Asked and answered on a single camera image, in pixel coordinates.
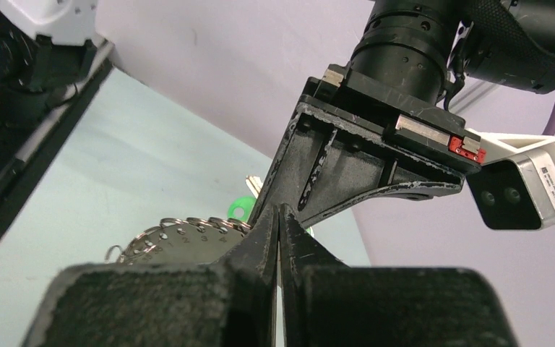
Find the white wall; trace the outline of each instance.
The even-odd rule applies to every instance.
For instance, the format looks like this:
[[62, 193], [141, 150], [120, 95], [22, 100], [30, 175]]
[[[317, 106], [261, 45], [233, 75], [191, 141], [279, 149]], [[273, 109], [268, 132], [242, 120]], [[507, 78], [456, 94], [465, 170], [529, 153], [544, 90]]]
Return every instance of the white wall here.
[[[344, 64], [367, 0], [102, 0], [98, 30], [114, 61], [184, 107], [273, 155], [308, 76]], [[499, 89], [465, 118], [475, 129], [539, 133], [552, 95]], [[523, 346], [555, 346], [555, 228], [497, 233], [467, 189], [430, 202], [355, 209], [376, 265], [451, 265], [495, 285]]]

